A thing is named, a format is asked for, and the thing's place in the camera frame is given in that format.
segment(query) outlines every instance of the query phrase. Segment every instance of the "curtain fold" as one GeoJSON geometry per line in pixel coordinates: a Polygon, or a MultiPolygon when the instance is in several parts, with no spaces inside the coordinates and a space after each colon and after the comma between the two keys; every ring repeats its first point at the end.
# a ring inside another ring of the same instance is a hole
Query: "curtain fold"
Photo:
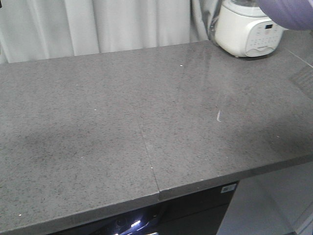
{"type": "Polygon", "coordinates": [[[3,1],[0,64],[207,40],[201,1],[3,1]]]}

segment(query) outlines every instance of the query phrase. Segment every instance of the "dishwasher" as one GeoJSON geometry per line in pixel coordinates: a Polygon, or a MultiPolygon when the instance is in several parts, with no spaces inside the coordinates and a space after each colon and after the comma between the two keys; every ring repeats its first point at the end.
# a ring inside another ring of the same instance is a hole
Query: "dishwasher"
{"type": "Polygon", "coordinates": [[[50,235],[215,235],[238,182],[50,235]]]}

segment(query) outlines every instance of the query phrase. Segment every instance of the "speckled stone surface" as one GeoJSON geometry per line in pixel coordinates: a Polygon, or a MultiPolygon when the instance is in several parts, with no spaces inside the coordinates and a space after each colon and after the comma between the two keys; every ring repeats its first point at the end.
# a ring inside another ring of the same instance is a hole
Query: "speckled stone surface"
{"type": "Polygon", "coordinates": [[[1,65],[0,233],[44,235],[313,161],[299,79],[313,68],[295,38],[312,40],[287,31],[258,59],[200,42],[1,65]]]}

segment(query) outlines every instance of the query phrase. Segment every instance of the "rice cooker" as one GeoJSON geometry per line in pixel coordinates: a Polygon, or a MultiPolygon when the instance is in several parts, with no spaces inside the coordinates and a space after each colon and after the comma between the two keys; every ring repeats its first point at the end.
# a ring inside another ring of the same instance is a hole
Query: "rice cooker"
{"type": "Polygon", "coordinates": [[[215,41],[236,57],[256,57],[273,52],[283,31],[255,0],[224,0],[215,26],[215,41]]]}

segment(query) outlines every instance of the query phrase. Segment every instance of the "purple glove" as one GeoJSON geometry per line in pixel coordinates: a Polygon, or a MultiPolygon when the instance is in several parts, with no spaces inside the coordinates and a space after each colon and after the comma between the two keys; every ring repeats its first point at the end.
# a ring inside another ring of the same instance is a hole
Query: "purple glove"
{"type": "Polygon", "coordinates": [[[280,26],[313,29],[313,0],[257,0],[262,11],[280,26]]]}

